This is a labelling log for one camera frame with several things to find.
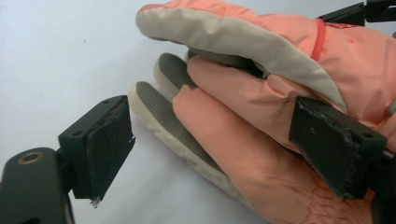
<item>gloved hand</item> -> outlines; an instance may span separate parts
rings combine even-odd
[[[290,153],[299,151],[288,134],[295,97],[305,96],[381,132],[396,151],[393,38],[209,0],[145,6],[136,23],[202,55],[184,64],[165,54],[156,64],[169,98],[177,94],[172,104],[147,83],[129,94],[132,110],[198,173],[272,223],[372,222],[373,193],[339,200]],[[263,77],[249,73],[257,69]]]

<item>pink glove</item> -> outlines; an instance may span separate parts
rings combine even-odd
[[[396,151],[395,39],[301,16],[258,16],[209,0],[145,6],[136,23],[144,35],[242,56],[271,73],[256,78],[194,57],[188,73],[199,88],[183,87],[173,103],[179,120],[258,214],[272,223],[372,222],[373,193],[339,200],[287,151],[298,152],[288,134],[295,97],[305,96],[384,134]]]

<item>pink trim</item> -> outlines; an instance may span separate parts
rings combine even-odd
[[[315,61],[319,61],[320,59],[320,54],[323,50],[323,45],[324,45],[324,37],[326,35],[326,24],[322,19],[315,19],[318,25],[318,35],[317,35],[317,41],[314,46],[314,50],[312,50],[311,58]]]

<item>glove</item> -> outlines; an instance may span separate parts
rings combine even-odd
[[[147,83],[131,90],[132,110],[177,155],[272,223],[371,222],[373,193],[339,200],[290,153],[299,151],[288,133],[301,95],[381,132],[395,151],[393,38],[295,15],[258,16],[221,1],[146,6],[136,23],[152,38],[250,62],[236,69],[197,56],[186,65],[163,55],[155,75],[177,94],[173,104]],[[252,64],[262,78],[246,72]]]

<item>white background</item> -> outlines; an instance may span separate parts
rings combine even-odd
[[[148,2],[0,1],[0,174],[9,158],[26,149],[57,149],[57,136],[100,101],[127,94],[140,80],[157,86],[152,68],[161,53],[184,55],[184,47],[139,33],[134,16]],[[311,18],[359,3],[230,2],[260,14]],[[373,27],[389,35],[396,31],[395,22]],[[90,201],[70,194],[78,224],[265,223],[131,119],[136,144],[104,201],[93,209]]]

